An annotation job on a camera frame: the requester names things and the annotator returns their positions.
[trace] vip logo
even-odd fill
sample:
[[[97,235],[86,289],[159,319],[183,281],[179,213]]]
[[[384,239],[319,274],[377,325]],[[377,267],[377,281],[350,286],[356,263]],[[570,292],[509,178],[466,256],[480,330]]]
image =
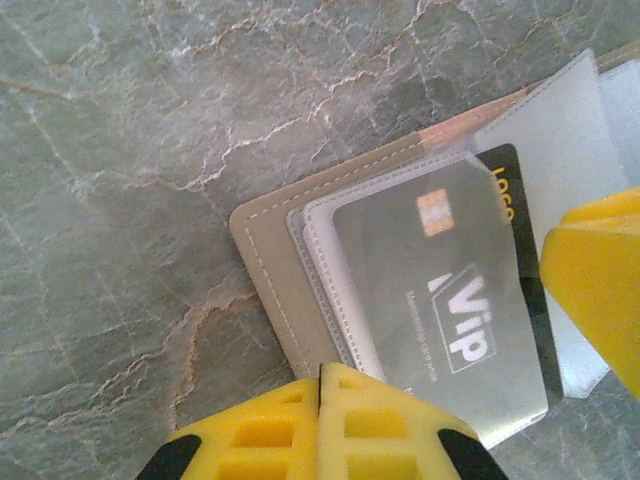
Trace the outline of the vip logo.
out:
[[[475,264],[428,283],[449,366],[459,372],[496,353],[484,278]]]

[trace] beige card holder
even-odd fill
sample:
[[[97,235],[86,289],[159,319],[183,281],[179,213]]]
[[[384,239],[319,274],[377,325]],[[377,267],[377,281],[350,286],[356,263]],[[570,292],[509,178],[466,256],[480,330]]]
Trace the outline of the beige card holder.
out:
[[[638,58],[639,53],[640,41],[600,57],[598,65],[606,71]],[[321,363],[340,361],[340,355],[291,237],[289,212],[474,132],[522,100],[535,86],[311,175],[233,212],[231,233],[297,377],[317,376]]]

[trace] table surface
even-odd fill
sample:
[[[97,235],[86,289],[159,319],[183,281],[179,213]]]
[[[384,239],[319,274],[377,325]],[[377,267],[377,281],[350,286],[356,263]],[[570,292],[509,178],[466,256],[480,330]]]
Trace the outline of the table surface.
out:
[[[638,25],[635,0],[0,0],[0,476],[132,478],[290,381],[233,208]],[[639,413],[609,375],[495,455],[631,479]]]

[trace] marble countertop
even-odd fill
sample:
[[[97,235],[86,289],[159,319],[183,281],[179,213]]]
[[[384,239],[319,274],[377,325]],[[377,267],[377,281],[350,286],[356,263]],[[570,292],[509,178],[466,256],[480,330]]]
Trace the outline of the marble countertop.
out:
[[[0,0],[0,476],[132,478],[292,379],[240,203],[637,39],[635,0]],[[609,375],[495,449],[631,479]]]

